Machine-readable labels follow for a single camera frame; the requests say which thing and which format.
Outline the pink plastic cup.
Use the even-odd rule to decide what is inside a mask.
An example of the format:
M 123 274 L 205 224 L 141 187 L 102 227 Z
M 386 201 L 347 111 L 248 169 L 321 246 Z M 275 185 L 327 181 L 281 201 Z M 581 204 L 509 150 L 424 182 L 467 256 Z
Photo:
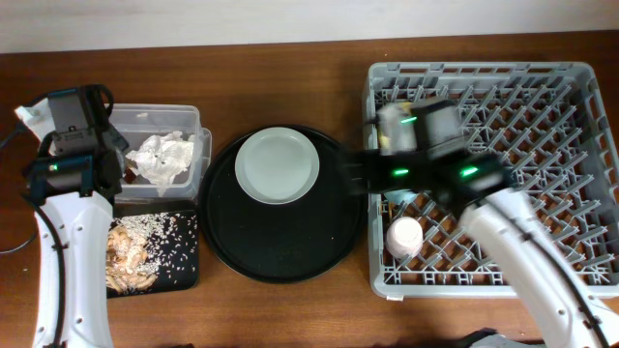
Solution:
M 395 219 L 385 235 L 386 248 L 395 258 L 416 256 L 421 251 L 423 242 L 423 228 L 412 217 Z

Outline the white tissue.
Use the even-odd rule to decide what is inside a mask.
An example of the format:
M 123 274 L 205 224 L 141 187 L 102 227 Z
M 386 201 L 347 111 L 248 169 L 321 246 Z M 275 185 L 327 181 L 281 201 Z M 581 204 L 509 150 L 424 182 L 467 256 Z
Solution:
M 151 135 L 137 150 L 129 151 L 126 159 L 134 175 L 153 185 L 172 185 L 175 177 L 191 166 L 194 140 L 194 134 L 184 139 L 179 130 Z

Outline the grey round plate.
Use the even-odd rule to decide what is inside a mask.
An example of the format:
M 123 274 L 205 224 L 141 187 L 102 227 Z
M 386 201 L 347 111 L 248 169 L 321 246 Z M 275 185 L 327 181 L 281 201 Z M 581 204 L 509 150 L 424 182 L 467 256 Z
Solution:
M 294 202 L 317 181 L 317 149 L 298 130 L 271 127 L 249 136 L 234 163 L 241 189 L 252 199 L 269 205 Z

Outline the light blue plastic cup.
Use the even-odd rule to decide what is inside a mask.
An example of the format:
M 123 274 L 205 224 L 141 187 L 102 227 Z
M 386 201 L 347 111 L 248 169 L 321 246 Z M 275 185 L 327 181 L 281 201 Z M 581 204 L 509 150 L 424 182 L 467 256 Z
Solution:
M 385 198 L 390 203 L 393 203 L 395 205 L 410 203 L 416 199 L 417 195 L 417 192 L 411 191 L 409 189 L 398 189 L 384 193 Z

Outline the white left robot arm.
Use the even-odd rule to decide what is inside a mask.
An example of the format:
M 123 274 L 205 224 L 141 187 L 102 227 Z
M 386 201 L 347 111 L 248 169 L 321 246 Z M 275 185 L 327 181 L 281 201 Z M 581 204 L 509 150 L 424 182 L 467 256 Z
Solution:
M 127 141 L 114 128 L 53 131 L 25 168 L 41 251 L 36 347 L 110 347 L 107 233 Z

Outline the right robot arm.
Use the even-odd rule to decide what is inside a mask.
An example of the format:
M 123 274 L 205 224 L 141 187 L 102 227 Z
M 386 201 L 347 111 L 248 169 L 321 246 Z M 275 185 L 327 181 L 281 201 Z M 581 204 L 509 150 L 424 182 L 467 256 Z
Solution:
M 617 346 L 617 313 L 576 274 L 498 157 L 371 150 L 344 154 L 341 169 L 355 192 L 426 192 L 452 213 L 498 265 L 546 346 Z

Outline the yellow bowl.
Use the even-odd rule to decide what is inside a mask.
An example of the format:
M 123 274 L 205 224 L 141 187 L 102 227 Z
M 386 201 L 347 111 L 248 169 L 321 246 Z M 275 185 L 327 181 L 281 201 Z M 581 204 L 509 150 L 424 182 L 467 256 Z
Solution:
M 379 143 L 386 154 L 412 151 L 414 148 L 410 118 L 410 102 L 388 103 L 377 112 Z

